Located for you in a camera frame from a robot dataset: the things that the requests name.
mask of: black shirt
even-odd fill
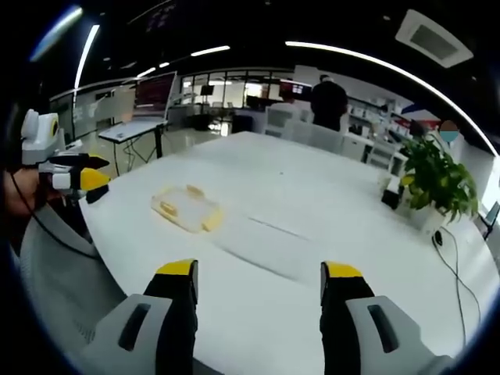
[[[333,130],[340,130],[340,118],[345,113],[347,94],[338,84],[324,81],[317,84],[311,94],[314,123]]]

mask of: ceiling light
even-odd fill
[[[120,69],[128,69],[128,68],[131,68],[132,66],[134,66],[135,64],[137,64],[138,62],[137,61],[133,61],[131,62],[130,64],[127,64],[125,66],[122,66]]]
[[[88,52],[91,50],[92,42],[95,39],[95,35],[99,30],[99,25],[94,25],[91,28],[90,33],[88,33],[87,41],[85,42],[84,51],[81,53],[80,63],[78,64],[77,76],[75,78],[75,90],[80,86],[81,72],[84,70],[85,60],[87,59]]]
[[[229,45],[222,45],[220,47],[209,48],[209,49],[204,49],[203,51],[193,52],[191,53],[191,56],[196,57],[200,55],[206,55],[207,53],[226,51],[229,48],[230,48]]]
[[[302,86],[312,87],[311,84],[305,84],[304,82],[297,82],[296,80],[280,80],[280,82],[285,82],[287,84],[301,84]]]
[[[224,85],[224,81],[223,80],[211,80],[209,82],[210,85],[212,86],[223,86]]]
[[[394,70],[396,73],[400,73],[403,76],[409,78],[410,80],[413,80],[414,82],[417,82],[420,86],[423,86],[442,100],[444,100],[446,103],[448,103],[460,116],[462,116],[469,124],[471,127],[475,129],[475,131],[480,135],[481,138],[483,138],[483,141],[486,143],[486,145],[490,148],[491,152],[493,155],[498,156],[497,151],[493,147],[493,144],[490,142],[488,137],[486,137],[486,134],[483,133],[483,131],[479,128],[479,126],[474,123],[474,121],[470,118],[469,115],[467,115],[460,107],[458,107],[448,96],[440,92],[437,88],[431,86],[428,84],[426,81],[421,80],[417,76],[414,76],[413,74],[407,72],[406,70],[403,70],[396,65],[392,65],[389,62],[385,62],[384,60],[377,59],[375,57],[365,55],[363,53],[351,51],[349,49],[345,48],[339,48],[339,47],[334,47],[331,45],[318,45],[316,43],[306,43],[303,41],[285,41],[285,44],[288,47],[305,47],[305,48],[315,48],[315,49],[323,49],[325,51],[331,51],[331,52],[337,52],[337,53],[342,53],[344,55],[350,55],[353,57],[357,57],[359,59],[367,60],[372,63],[376,63],[378,65],[385,66],[386,68],[390,70]]]
[[[150,74],[151,72],[154,72],[155,70],[156,70],[155,67],[149,68],[148,70],[146,70],[142,73],[139,73],[136,78],[141,78],[141,77],[145,76],[146,74]]]

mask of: person's hand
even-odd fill
[[[29,216],[38,203],[36,202],[40,186],[38,171],[35,169],[21,169],[14,173],[14,179],[26,202],[20,197],[20,193],[13,183],[12,175],[4,171],[3,187],[7,212],[14,216]],[[57,191],[51,190],[46,191],[42,196],[45,196],[47,200],[52,200],[59,198],[61,195]]]

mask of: black ceiling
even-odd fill
[[[467,140],[486,149],[466,122],[442,100],[407,78],[371,62],[332,52],[288,48],[307,41],[348,48],[383,59],[445,93],[487,134],[500,136],[496,18],[483,0],[471,4],[440,0],[411,2],[326,2],[286,0],[82,1],[84,18],[41,62],[50,95],[73,85],[80,52],[93,23],[101,25],[81,84],[131,77],[168,61],[179,73],[237,66],[293,69],[297,63],[342,73],[387,88],[461,126]],[[474,58],[445,69],[395,40],[407,9],[438,22],[460,39]],[[231,50],[192,58],[219,45]],[[137,61],[130,69],[120,69]]]

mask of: white pot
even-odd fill
[[[425,237],[432,237],[445,221],[445,215],[427,205],[422,209],[412,209],[410,219],[416,229]]]

